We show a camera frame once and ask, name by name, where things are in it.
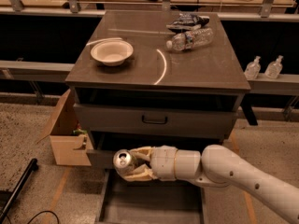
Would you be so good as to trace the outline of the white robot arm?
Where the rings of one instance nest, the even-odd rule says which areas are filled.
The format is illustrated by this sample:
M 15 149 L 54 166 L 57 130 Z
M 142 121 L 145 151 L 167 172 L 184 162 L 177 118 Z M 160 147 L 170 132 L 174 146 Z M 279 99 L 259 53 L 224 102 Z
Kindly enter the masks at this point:
M 122 149 L 113 165 L 124 180 L 187 181 L 197 187 L 238 187 L 290 224 L 299 224 L 299 188 L 269 175 L 240 158 L 230 149 L 210 145 L 203 151 L 176 147 Z

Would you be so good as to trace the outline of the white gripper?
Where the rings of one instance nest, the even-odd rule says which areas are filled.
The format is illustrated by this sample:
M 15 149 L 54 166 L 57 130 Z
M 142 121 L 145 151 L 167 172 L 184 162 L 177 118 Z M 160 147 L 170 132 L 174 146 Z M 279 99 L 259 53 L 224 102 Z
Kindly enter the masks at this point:
M 151 169 L 147 164 L 142 164 L 121 177 L 128 182 L 151 181 L 157 178 L 162 181 L 174 181 L 177 151 L 175 147 L 169 146 L 133 148 L 130 153 L 138 161 L 149 161 Z

